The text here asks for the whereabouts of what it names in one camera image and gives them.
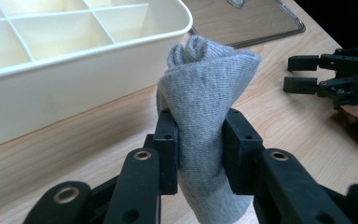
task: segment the gray fabric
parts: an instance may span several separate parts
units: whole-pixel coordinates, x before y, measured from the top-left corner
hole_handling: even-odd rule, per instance
[[[252,197],[232,193],[222,165],[222,124],[255,74],[260,56],[193,35],[168,56],[158,112],[179,127],[179,186],[200,223],[233,223]]]

